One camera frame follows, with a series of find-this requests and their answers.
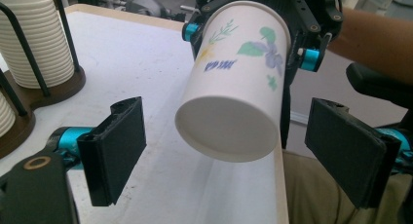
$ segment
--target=person's arm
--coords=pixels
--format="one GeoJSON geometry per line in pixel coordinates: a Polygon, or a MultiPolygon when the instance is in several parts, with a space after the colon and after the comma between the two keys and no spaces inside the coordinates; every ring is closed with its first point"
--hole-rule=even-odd
{"type": "Polygon", "coordinates": [[[413,85],[413,21],[345,9],[342,31],[328,49],[413,85]]]}

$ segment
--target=stacked paper cup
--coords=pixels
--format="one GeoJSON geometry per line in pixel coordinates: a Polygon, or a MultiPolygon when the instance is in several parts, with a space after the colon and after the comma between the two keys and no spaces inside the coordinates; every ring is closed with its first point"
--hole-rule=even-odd
{"type": "Polygon", "coordinates": [[[6,98],[0,93],[0,137],[12,127],[15,119],[15,113],[6,98]]]}
{"type": "MultiPolygon", "coordinates": [[[[17,17],[39,69],[50,88],[73,76],[69,47],[54,0],[0,0],[17,17]]],[[[5,14],[0,12],[0,53],[16,82],[25,88],[40,86],[19,39],[5,14]]]]}

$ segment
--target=white table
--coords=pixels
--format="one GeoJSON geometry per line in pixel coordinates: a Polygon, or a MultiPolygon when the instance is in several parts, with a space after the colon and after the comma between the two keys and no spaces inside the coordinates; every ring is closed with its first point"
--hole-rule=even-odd
{"type": "Polygon", "coordinates": [[[68,172],[82,223],[288,222],[280,145],[261,160],[232,164],[199,153],[177,133],[173,118],[193,65],[182,23],[87,5],[66,12],[86,85],[34,112],[32,134],[0,160],[0,174],[40,151],[54,130],[95,127],[111,104],[142,96],[147,147],[118,203],[91,206],[83,172],[68,172]]]}

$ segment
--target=cup bottom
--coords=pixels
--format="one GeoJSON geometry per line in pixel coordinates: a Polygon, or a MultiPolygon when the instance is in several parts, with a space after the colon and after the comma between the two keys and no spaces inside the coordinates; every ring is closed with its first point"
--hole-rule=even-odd
{"type": "Polygon", "coordinates": [[[250,104],[224,96],[184,103],[175,116],[176,128],[198,151],[228,162],[254,161],[269,154],[279,130],[268,116],[250,104]]]}

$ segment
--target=blue joint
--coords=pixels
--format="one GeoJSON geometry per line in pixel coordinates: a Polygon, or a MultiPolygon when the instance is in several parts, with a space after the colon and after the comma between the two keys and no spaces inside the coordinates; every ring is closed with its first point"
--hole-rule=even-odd
{"type": "Polygon", "coordinates": [[[407,140],[406,136],[404,136],[404,134],[402,134],[400,131],[397,131],[395,129],[376,129],[376,131],[386,134],[386,135],[390,135],[400,140],[401,144],[400,144],[400,149],[398,152],[401,153],[403,151],[410,151],[409,141],[407,140]]]}
{"type": "Polygon", "coordinates": [[[84,134],[88,133],[93,128],[69,128],[67,129],[60,137],[60,141],[58,142],[59,149],[66,149],[70,152],[70,154],[78,157],[80,159],[80,152],[79,147],[77,144],[77,138],[84,134]]]}
{"type": "Polygon", "coordinates": [[[319,60],[319,51],[304,49],[303,57],[303,63],[300,68],[303,70],[315,71],[317,61],[319,60]]]}
{"type": "Polygon", "coordinates": [[[184,30],[184,40],[189,42],[191,40],[191,36],[197,31],[198,26],[195,23],[188,23],[186,27],[183,28],[184,30]]]}

